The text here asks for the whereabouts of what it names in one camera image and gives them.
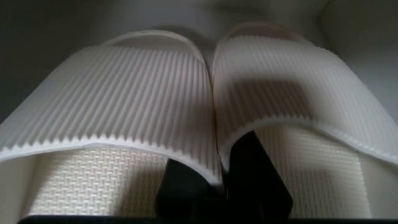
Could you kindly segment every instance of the textured footbed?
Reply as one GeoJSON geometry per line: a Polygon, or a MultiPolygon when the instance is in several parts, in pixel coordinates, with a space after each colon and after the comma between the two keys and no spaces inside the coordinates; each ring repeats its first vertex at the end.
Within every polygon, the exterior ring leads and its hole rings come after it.
{"type": "Polygon", "coordinates": [[[154,217],[167,159],[130,149],[82,149],[43,154],[23,216],[154,217]]]}

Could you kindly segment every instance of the black object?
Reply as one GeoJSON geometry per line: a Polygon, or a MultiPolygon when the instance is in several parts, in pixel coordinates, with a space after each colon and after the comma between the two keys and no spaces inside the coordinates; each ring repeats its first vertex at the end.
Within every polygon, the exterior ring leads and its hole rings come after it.
{"type": "Polygon", "coordinates": [[[232,147],[227,185],[234,216],[282,219],[292,210],[293,199],[254,131],[232,147]]]}
{"type": "MultiPolygon", "coordinates": [[[[192,220],[163,220],[154,218],[121,218],[101,216],[66,216],[66,215],[34,215],[19,221],[18,224],[183,224],[183,223],[217,223],[212,221],[196,222],[192,220]]],[[[236,220],[233,223],[247,223],[245,220],[236,220]]],[[[373,219],[293,219],[293,220],[268,220],[267,223],[398,223],[397,220],[373,220],[373,219]]]]}
{"type": "Polygon", "coordinates": [[[159,218],[193,218],[201,201],[217,200],[217,192],[191,168],[169,159],[156,195],[155,212],[159,218]]]}

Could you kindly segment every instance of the gray wall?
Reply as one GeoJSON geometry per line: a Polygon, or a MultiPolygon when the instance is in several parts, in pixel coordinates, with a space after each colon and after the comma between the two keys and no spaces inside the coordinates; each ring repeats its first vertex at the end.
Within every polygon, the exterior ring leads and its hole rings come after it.
{"type": "Polygon", "coordinates": [[[398,1],[330,1],[320,25],[330,48],[398,124],[398,1]]]}

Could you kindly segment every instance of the white slipper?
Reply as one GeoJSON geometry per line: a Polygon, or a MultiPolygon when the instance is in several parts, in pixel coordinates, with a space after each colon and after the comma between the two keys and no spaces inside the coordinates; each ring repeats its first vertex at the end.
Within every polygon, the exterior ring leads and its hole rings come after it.
{"type": "Polygon", "coordinates": [[[167,31],[72,55],[0,125],[0,161],[51,152],[39,155],[25,214],[154,215],[167,162],[156,155],[221,187],[210,88],[199,50],[167,31]]]}
{"type": "Polygon", "coordinates": [[[293,196],[292,217],[397,217],[398,172],[378,160],[398,164],[397,126],[344,62],[258,22],[234,28],[215,55],[226,169],[232,144],[256,129],[293,196]]]}

